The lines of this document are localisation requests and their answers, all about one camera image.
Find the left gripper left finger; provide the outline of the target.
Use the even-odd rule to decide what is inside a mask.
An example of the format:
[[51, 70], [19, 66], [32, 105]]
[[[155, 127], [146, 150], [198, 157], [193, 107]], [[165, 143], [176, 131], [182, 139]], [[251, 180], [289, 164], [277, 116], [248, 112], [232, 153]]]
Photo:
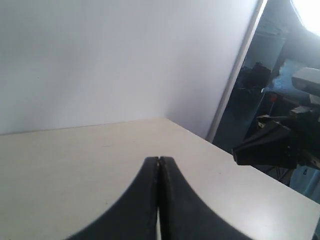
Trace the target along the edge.
[[157, 239], [159, 158], [147, 157], [122, 196], [69, 240]]

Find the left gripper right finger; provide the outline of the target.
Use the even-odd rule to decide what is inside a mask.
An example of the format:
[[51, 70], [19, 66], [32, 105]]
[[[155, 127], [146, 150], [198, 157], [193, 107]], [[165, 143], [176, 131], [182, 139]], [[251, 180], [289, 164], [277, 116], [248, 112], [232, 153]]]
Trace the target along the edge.
[[246, 240], [189, 185], [172, 157], [158, 160], [157, 204], [162, 240]]

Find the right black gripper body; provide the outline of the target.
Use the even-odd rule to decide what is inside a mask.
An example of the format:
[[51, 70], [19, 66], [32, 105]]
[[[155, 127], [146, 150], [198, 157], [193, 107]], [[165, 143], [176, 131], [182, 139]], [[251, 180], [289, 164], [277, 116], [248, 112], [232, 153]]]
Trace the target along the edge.
[[260, 128], [269, 122], [275, 122], [293, 133], [292, 146], [288, 146], [293, 158], [300, 166], [320, 169], [320, 106], [297, 106], [288, 115], [257, 117]]

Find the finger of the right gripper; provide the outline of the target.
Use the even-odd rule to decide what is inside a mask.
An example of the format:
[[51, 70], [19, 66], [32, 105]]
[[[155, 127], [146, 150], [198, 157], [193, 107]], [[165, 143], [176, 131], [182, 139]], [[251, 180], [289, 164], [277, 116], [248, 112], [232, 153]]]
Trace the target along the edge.
[[277, 122], [268, 122], [251, 137], [232, 149], [234, 161], [240, 166], [266, 165], [295, 169], [297, 135]]

